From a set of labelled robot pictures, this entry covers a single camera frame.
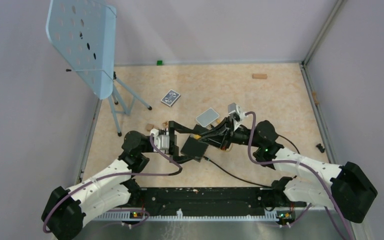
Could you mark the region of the black network switch box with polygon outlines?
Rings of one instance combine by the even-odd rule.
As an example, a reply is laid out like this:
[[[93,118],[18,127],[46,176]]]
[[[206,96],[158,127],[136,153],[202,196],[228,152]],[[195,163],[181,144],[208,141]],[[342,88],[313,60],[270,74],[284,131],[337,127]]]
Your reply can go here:
[[[193,130],[185,131],[183,134],[189,134],[189,137],[187,138],[185,144],[180,150],[180,153],[182,156],[195,156],[195,157],[202,157],[204,158],[204,155],[209,147],[208,144],[204,142],[198,141],[194,137],[197,133],[202,133],[208,130],[205,127],[200,126],[199,124],[196,124],[193,128]]]

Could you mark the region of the grey card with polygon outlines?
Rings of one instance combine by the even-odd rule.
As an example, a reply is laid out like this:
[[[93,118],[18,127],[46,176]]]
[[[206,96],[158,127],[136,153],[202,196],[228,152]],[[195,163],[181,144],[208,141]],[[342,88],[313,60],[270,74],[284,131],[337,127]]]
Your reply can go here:
[[[201,127],[208,127],[220,117],[212,107],[199,114],[195,120]]]

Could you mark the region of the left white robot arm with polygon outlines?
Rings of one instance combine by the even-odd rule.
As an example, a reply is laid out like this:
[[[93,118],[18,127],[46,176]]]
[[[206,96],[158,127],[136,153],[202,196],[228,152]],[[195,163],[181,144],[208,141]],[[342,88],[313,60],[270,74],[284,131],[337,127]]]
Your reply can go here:
[[[171,177],[183,168],[176,134],[201,136],[203,131],[169,121],[165,129],[152,129],[148,135],[131,130],[124,135],[122,153],[100,172],[68,188],[55,188],[41,215],[42,231],[59,240],[72,240],[99,215],[115,207],[134,207],[140,202],[136,176]],[[157,153],[176,166],[174,172],[144,173],[150,159],[146,153]]]

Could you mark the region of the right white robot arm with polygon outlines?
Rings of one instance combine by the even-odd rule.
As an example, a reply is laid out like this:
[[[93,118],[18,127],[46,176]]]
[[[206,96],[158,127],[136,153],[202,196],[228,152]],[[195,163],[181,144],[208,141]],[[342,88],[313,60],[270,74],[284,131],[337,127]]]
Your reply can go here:
[[[346,220],[360,224],[378,195],[359,165],[322,162],[293,151],[277,142],[279,134],[268,120],[247,128],[226,117],[198,135],[199,141],[221,150],[231,144],[255,147],[256,151],[248,154],[253,163],[292,174],[272,183],[277,188],[273,200],[279,206],[307,202],[338,210]]]

